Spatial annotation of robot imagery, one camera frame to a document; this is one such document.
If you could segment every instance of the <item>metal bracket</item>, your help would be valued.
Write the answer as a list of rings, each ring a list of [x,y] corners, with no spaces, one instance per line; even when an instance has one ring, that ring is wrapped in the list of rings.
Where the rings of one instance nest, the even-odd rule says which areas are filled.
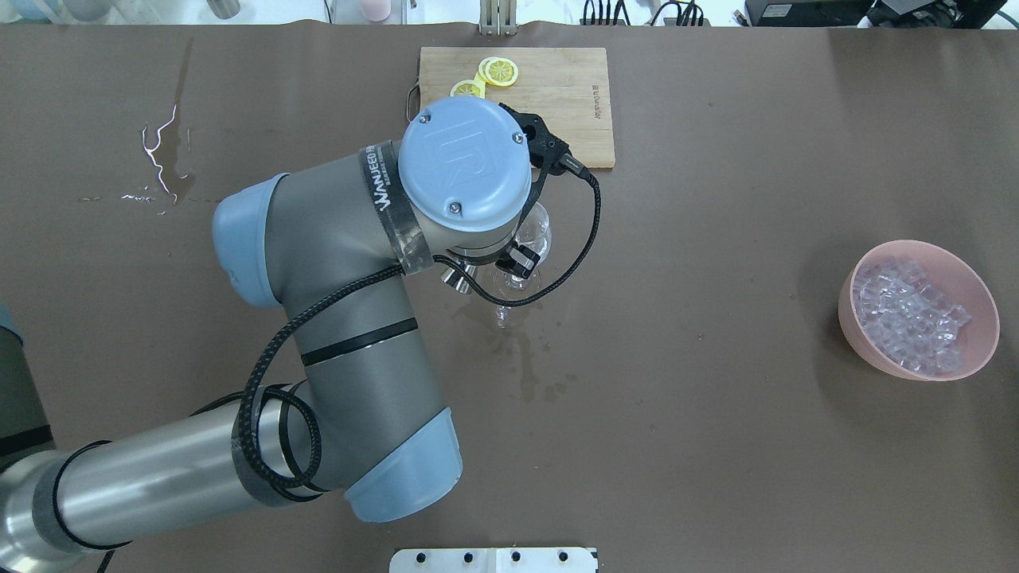
[[[597,573],[593,548],[468,548],[400,550],[389,573]]]
[[[482,36],[517,35],[517,0],[480,0]]]

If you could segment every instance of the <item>table surface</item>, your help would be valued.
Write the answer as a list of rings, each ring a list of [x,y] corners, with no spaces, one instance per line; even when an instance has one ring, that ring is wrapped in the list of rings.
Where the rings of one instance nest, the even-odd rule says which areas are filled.
[[[240,388],[284,316],[230,290],[216,202],[399,138],[421,46],[491,45],[605,47],[618,164],[598,173],[587,262],[516,326],[437,271],[409,280],[460,484],[391,524],[334,493],[139,539],[110,571],[385,571],[398,548],[513,543],[597,546],[605,572],[1015,571],[1008,32],[0,28],[0,299],[58,445]],[[191,173],[175,206],[140,139],[174,102],[166,164]],[[550,276],[591,203],[567,178],[543,203]],[[839,329],[850,269],[902,238],[958,254],[998,297],[1001,344],[969,379],[890,377]],[[300,379],[292,349],[278,362],[269,382]]]

